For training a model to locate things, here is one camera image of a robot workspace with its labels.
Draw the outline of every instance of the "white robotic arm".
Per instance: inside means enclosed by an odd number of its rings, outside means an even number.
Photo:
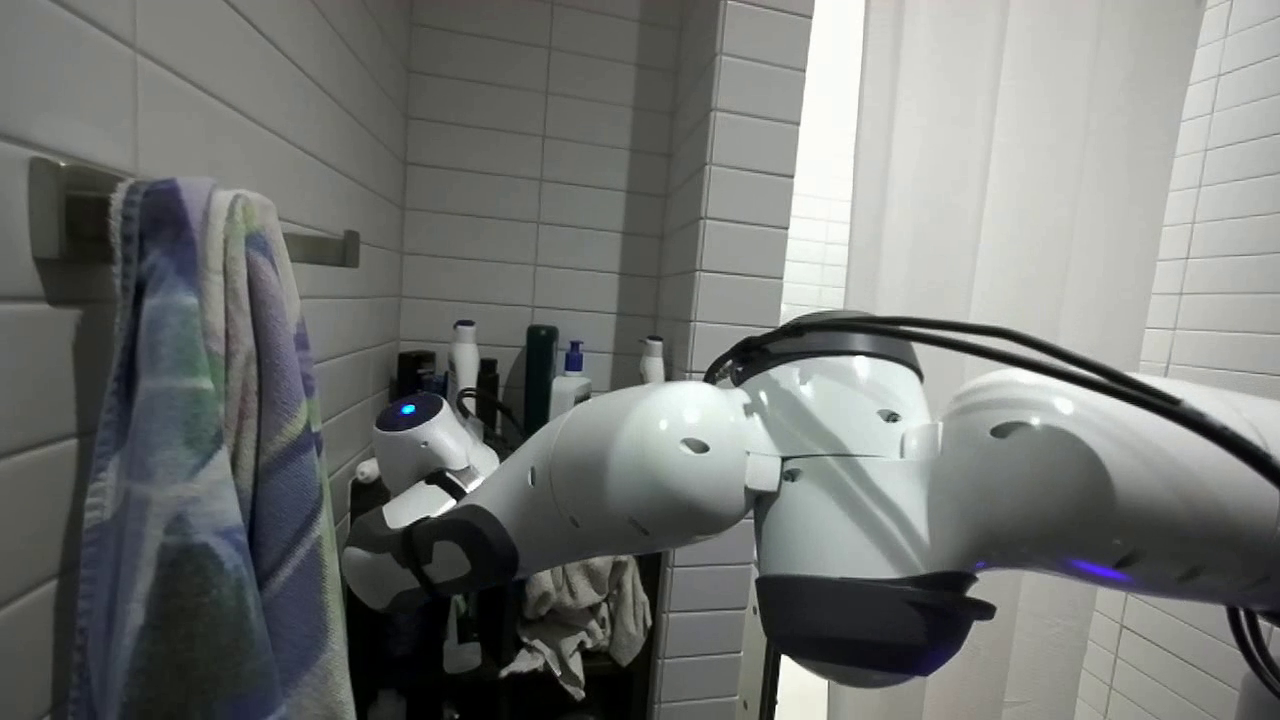
[[[1276,405],[1163,388],[1280,447]],[[985,567],[1280,610],[1280,492],[1254,467],[1152,414],[1027,371],[969,383],[937,420],[912,348],[885,337],[791,337],[736,388],[612,392],[468,497],[425,489],[352,527],[343,574],[375,610],[680,548],[753,513],[764,631],[844,686],[942,668],[993,617],[964,598]]]

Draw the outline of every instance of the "cloth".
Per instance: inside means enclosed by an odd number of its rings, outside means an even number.
[[[643,654],[649,629],[652,610],[631,558],[547,567],[525,585],[525,647],[506,677],[547,668],[574,700],[586,700],[586,654],[609,654],[629,668]]]
[[[310,332],[271,203],[138,182],[112,236],[68,717],[352,717]]]

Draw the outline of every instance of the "toiletries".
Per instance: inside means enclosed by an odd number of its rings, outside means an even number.
[[[477,324],[458,321],[451,343],[450,343],[450,399],[465,405],[468,418],[477,418],[477,395],[462,399],[462,392],[477,392],[477,379],[480,379]]]
[[[486,357],[486,362],[480,362],[480,392],[477,392],[477,418],[480,418],[480,424],[486,424],[486,440],[495,438],[495,405],[501,405],[495,392],[501,392],[495,362]]]
[[[649,337],[640,348],[640,383],[666,383],[669,362],[666,362],[666,337]]]
[[[437,388],[437,353],[401,353],[390,399],[417,395],[428,388]]]
[[[564,353],[564,371],[552,383],[552,420],[586,399],[592,399],[592,376],[586,371],[586,343],[574,342]]]
[[[562,343],[557,324],[529,324],[525,332],[525,434],[529,438],[547,424],[557,343]]]

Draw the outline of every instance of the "white bottle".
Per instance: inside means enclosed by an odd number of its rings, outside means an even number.
[[[450,343],[450,399],[465,405],[468,418],[477,418],[477,395],[462,399],[462,392],[477,392],[477,379],[480,379],[477,324],[458,321],[451,343]]]
[[[586,371],[586,343],[574,342],[564,353],[564,371],[552,379],[552,420],[564,418],[574,405],[592,399],[592,376]]]
[[[669,362],[666,362],[666,337],[649,337],[640,353],[640,383],[666,383]]]

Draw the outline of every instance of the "striped towel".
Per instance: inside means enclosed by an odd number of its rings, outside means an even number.
[[[352,717],[317,383],[270,201],[116,192],[68,717]]]

